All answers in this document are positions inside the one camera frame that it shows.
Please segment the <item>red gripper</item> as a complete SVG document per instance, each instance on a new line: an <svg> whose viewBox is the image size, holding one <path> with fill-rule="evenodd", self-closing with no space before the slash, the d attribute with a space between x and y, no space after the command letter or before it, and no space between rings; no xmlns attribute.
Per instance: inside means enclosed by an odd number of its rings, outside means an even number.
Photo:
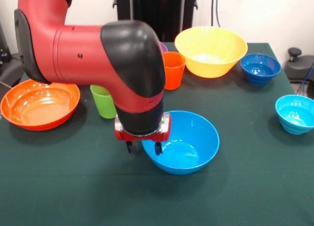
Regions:
<svg viewBox="0 0 314 226"><path fill-rule="evenodd" d="M161 122L156 131L149 133L147 135L133 135L128 133L122 123L120 122L118 116L114 120L114 132L118 140L126 141L127 150L129 154L136 156L137 155L137 144L134 141L137 140L152 140L155 143L155 154L162 154L162 143L167 141L171 133L171 115L163 114Z"/></svg>

